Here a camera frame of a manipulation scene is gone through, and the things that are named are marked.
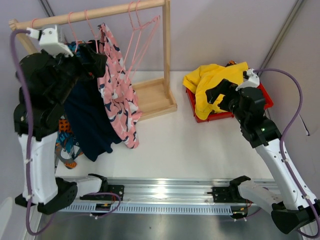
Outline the pink hanger of camouflage shorts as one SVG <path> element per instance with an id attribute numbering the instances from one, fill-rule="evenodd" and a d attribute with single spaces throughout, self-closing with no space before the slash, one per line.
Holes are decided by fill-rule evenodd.
<path id="1" fill-rule="evenodd" d="M 132 15 L 131 15 L 131 5 L 133 4 L 133 2 L 130 2 L 129 7 L 128 7 L 128 16 L 129 16 L 130 25 L 132 28 L 132 34 L 131 34 L 131 38 L 129 41 L 127 53 L 129 52 L 129 49 L 131 47 L 131 43 L 132 43 L 132 40 L 135 36 L 135 33 L 138 33 L 136 45 L 134 47 L 133 56 L 132 56 L 132 60 L 131 60 L 131 65 L 127 71 L 128 75 L 131 77 L 131 79 L 134 78 L 134 76 L 135 76 L 151 42 L 152 42 L 152 39 L 156 33 L 156 30 L 160 25 L 160 19 L 161 19 L 160 15 L 156 15 L 155 17 L 153 17 L 149 21 L 146 21 L 144 23 L 141 22 L 140 16 L 138 13 L 138 11 L 139 11 L 138 7 L 140 5 L 140 2 L 141 2 L 140 0 L 136 1 L 135 9 L 134 9 L 138 26 L 135 26 Z M 146 39 L 144 41 L 141 41 L 143 33 L 145 32 L 145 30 L 147 30 L 151 26 L 152 26 L 152 28 L 150 29 L 150 32 L 147 35 Z"/>

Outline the yellow shorts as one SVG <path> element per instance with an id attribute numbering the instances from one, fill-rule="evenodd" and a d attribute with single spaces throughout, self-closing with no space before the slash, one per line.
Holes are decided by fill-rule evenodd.
<path id="1" fill-rule="evenodd" d="M 183 77 L 182 84 L 195 94 L 195 114 L 205 120 L 211 112 L 223 113 L 218 108 L 207 106 L 205 91 L 214 88 L 223 79 L 240 85 L 244 82 L 243 71 L 249 69 L 246 62 L 241 62 L 228 67 L 218 64 L 201 65 L 196 70 Z"/>

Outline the pink patterned shorts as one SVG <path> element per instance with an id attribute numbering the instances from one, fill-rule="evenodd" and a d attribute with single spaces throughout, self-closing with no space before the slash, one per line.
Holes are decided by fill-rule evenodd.
<path id="1" fill-rule="evenodd" d="M 105 74 L 97 80 L 107 117 L 127 148 L 139 146 L 136 124 L 142 116 L 138 96 L 127 76 L 122 52 L 105 23 L 100 30 L 99 52 L 106 56 Z"/>

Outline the orange black camouflage shorts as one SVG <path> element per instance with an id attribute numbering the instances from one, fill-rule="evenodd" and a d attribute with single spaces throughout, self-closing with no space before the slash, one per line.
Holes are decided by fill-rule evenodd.
<path id="1" fill-rule="evenodd" d="M 233 60 L 230 60 L 230 61 L 225 65 L 225 67 L 234 66 L 234 65 L 236 65 L 236 64 L 237 64 L 237 62 L 235 62 L 235 61 L 233 61 Z"/>

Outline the navy blue shorts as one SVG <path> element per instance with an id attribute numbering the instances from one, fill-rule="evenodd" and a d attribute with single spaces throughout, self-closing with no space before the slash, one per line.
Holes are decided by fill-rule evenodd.
<path id="1" fill-rule="evenodd" d="M 119 138 L 107 116 L 97 79 L 76 83 L 64 102 L 64 111 L 80 149 L 95 162 L 99 155 L 111 153 Z"/>

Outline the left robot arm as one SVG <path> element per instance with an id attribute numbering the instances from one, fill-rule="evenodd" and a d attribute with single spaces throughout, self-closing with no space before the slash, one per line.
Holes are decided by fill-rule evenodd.
<path id="1" fill-rule="evenodd" d="M 56 56 L 42 50 L 17 63 L 16 77 L 21 83 L 19 104 L 14 110 L 14 130 L 22 148 L 24 190 L 15 198 L 23 207 L 36 206 L 45 215 L 70 206 L 75 199 L 108 196 L 106 177 L 61 178 L 55 175 L 54 156 L 59 119 L 64 103 L 78 82 L 101 77 L 107 58 L 83 43 L 77 52 Z"/>

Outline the pink hanger of yellow shorts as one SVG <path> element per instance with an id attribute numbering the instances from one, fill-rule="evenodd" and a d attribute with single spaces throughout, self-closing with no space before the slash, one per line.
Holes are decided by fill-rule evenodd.
<path id="1" fill-rule="evenodd" d="M 132 40 L 132 42 L 131 42 L 131 47 L 130 47 L 130 49 L 129 49 L 128 52 L 127 52 L 127 50 L 128 50 L 128 47 L 127 47 L 127 50 L 126 50 L 126 53 L 125 53 L 125 56 L 124 56 L 124 60 L 123 60 L 122 70 L 125 69 L 125 66 L 126 66 L 126 63 L 127 63 L 127 60 L 128 60 L 128 55 L 129 55 L 130 52 L 132 52 L 132 57 L 133 57 L 133 53 L 134 53 L 134 49 L 135 49 L 135 46 L 136 46 L 137 38 L 138 38 L 138 33 L 135 33 L 135 34 L 134 34 L 134 37 L 133 37 L 133 40 Z M 123 77 L 123 80 L 126 81 L 126 82 L 131 78 L 130 75 L 128 75 L 128 70 L 129 70 L 130 66 L 129 66 L 128 69 L 125 71 L 125 75 L 124 75 L 124 77 Z"/>

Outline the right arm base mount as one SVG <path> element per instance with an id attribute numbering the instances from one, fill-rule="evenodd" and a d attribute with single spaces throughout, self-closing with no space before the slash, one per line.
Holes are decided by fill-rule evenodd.
<path id="1" fill-rule="evenodd" d="M 247 202 L 247 199 L 240 195 L 238 186 L 246 181 L 250 181 L 251 178 L 248 176 L 239 176 L 232 179 L 228 186 L 213 186 L 211 191 L 207 192 L 211 195 L 214 203 L 241 203 Z"/>

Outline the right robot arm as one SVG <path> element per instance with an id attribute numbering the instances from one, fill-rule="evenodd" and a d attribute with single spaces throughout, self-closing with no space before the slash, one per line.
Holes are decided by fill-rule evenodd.
<path id="1" fill-rule="evenodd" d="M 231 112 L 240 124 L 242 136 L 262 158 L 275 180 L 279 194 L 255 183 L 247 176 L 230 181 L 228 196 L 234 202 L 248 200 L 270 214 L 275 226 L 284 234 L 320 220 L 320 201 L 303 183 L 291 162 L 276 124 L 265 116 L 266 99 L 257 87 L 237 88 L 223 79 L 205 91 L 209 104 L 222 95 L 218 106 Z"/>

